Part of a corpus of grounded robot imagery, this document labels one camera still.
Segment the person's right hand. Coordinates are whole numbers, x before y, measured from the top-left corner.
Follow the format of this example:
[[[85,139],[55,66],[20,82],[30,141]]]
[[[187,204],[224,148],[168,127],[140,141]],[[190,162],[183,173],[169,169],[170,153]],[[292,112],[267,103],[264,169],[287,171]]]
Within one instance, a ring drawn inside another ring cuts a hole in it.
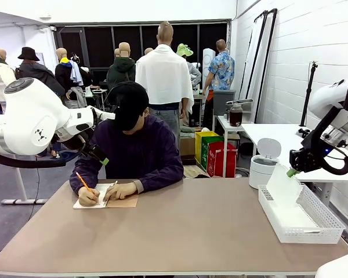
[[[82,187],[78,191],[78,200],[80,205],[85,207],[99,204],[100,192],[97,189]]]

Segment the person's left hand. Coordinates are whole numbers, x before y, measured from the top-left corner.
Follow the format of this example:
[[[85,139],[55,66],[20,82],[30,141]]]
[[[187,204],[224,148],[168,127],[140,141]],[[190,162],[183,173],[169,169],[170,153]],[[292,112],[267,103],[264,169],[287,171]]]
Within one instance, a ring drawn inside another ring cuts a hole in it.
[[[121,200],[121,199],[125,199],[127,196],[135,194],[136,192],[137,192],[137,186],[134,182],[130,182],[126,184],[116,183],[108,187],[103,200],[104,201],[107,201],[110,199]]]

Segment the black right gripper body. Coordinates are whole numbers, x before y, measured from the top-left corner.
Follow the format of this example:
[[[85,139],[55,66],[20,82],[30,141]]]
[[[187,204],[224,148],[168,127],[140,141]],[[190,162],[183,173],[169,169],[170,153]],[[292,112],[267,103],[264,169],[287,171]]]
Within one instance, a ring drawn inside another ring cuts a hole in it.
[[[321,147],[301,148],[289,151],[289,163],[299,173],[308,173],[321,168]]]

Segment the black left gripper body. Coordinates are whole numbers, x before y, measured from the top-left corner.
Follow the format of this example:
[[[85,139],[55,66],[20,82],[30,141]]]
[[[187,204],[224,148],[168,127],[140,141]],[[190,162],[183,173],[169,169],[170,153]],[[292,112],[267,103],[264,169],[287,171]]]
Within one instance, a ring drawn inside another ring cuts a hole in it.
[[[77,135],[77,143],[79,144],[77,150],[80,151],[84,156],[94,158],[99,162],[105,161],[106,154],[98,145],[90,142],[87,135]]]

